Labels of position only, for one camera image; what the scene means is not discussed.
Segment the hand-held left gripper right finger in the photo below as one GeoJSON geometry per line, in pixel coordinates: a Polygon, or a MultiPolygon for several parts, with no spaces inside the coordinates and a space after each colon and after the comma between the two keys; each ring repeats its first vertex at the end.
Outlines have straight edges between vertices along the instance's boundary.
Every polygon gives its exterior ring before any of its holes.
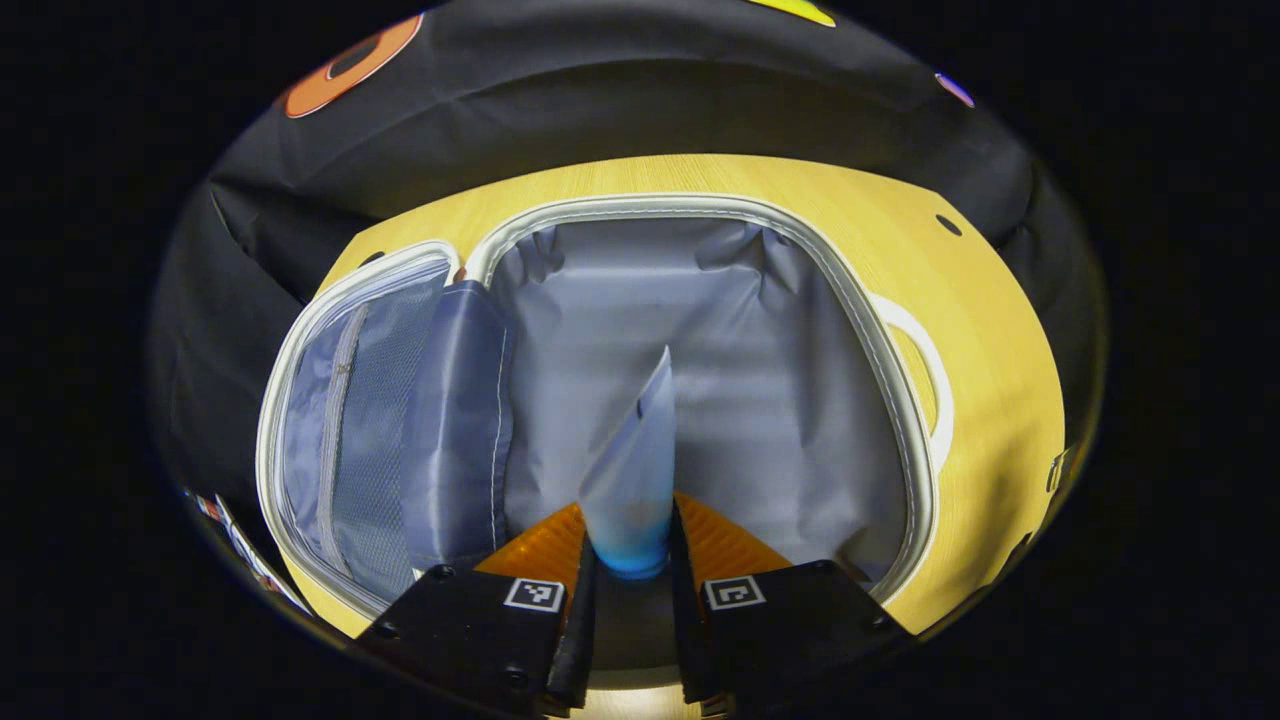
{"type": "Polygon", "coordinates": [[[836,562],[790,562],[689,495],[669,547],[682,696],[704,719],[780,717],[916,643],[836,562]]]}

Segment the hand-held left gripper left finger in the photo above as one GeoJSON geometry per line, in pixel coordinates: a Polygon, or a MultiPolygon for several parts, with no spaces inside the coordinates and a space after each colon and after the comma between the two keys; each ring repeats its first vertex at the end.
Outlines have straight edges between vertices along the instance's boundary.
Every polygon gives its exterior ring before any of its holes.
{"type": "Polygon", "coordinates": [[[498,717],[568,717],[588,700],[596,569],[571,503],[475,568],[429,568],[355,646],[498,717]]]}

